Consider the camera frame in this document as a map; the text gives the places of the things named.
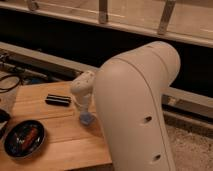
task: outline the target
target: cable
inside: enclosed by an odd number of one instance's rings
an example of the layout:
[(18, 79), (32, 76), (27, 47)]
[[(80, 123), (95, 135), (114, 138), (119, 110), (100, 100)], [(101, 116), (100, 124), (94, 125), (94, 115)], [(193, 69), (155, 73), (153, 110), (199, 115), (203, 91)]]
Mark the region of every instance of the cable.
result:
[(12, 89), (16, 88), (19, 84), (22, 84), (21, 77), (19, 75), (14, 75), (14, 74), (5, 75), (5, 76), (1, 77), (0, 82), (6, 80), (8, 78), (12, 78), (12, 77), (18, 78), (18, 81), (10, 87), (7, 87), (7, 88), (1, 88), (0, 87), (0, 93), (6, 93), (8, 91), (11, 91)]

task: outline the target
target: black bowl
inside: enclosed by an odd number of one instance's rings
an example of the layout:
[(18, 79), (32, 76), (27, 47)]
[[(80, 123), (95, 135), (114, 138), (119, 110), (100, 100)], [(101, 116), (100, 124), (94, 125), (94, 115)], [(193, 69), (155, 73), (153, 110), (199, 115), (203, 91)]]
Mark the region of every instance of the black bowl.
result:
[(44, 127), (40, 122), (23, 121), (7, 135), (4, 142), (5, 151), (11, 157), (26, 157), (42, 144), (44, 134)]

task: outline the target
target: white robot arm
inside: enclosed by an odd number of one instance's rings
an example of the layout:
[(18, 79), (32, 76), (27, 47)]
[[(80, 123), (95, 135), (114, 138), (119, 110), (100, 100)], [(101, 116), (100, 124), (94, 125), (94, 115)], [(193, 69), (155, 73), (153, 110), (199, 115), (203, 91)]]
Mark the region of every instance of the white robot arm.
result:
[(115, 171), (174, 171), (161, 96), (178, 74), (177, 51), (153, 42), (108, 60), (94, 83)]
[(95, 73), (86, 71), (72, 81), (71, 93), (74, 95), (74, 103), (80, 112), (80, 122), (83, 125), (90, 125), (94, 116), (88, 112), (91, 102), (93, 82)]

